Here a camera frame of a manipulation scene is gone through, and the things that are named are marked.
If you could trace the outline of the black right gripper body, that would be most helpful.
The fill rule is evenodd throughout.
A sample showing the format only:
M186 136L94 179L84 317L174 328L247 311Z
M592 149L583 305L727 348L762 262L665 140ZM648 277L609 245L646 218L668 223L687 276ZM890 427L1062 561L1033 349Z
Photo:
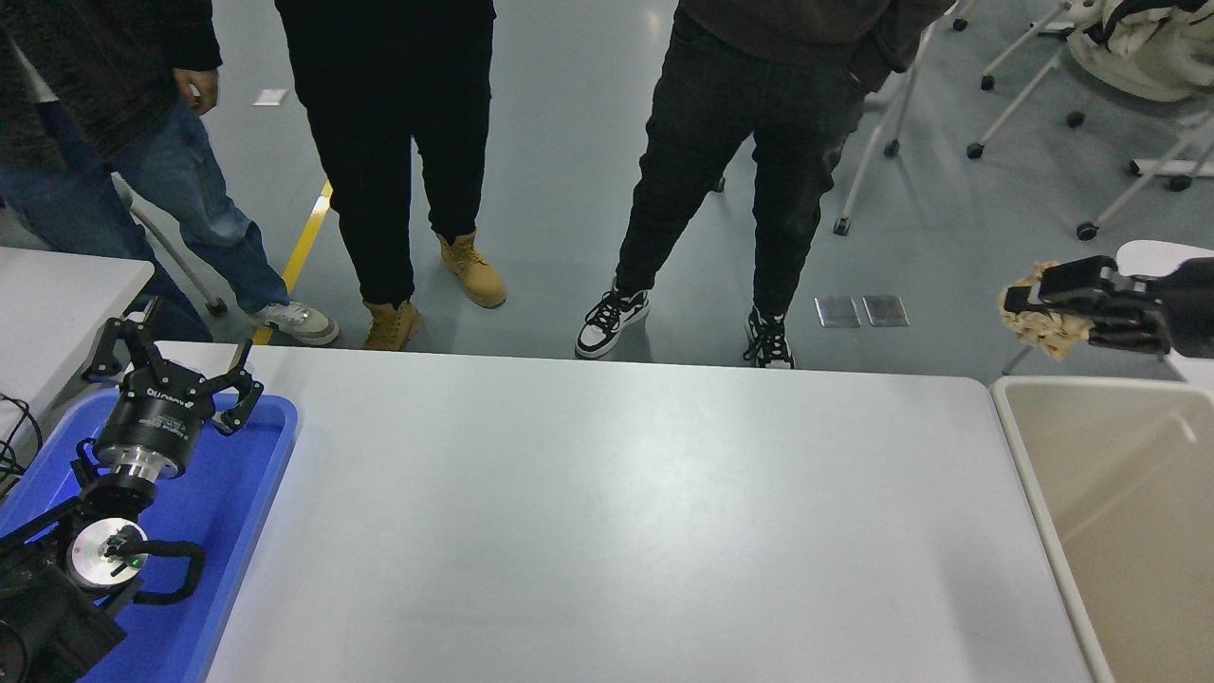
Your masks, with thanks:
M1172 349L1213 359L1213 258L1189 258L1156 280Z

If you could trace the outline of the seated person's hand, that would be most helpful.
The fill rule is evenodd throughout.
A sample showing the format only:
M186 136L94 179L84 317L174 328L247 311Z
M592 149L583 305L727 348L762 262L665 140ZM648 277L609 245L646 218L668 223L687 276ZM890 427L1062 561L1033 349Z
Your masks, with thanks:
M209 70L174 68L171 74L174 74L178 95L195 113L195 116L205 116L219 104L220 78L217 68Z

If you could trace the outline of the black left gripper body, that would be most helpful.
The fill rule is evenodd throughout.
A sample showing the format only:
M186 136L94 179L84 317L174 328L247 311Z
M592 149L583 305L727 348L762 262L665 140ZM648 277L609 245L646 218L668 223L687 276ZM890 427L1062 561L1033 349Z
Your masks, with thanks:
M117 467L119 455L141 450L186 468L193 459L212 398L198 389L204 377L188 368L170 368L164 381L152 368L130 369L119 395L97 436L93 455L104 467Z

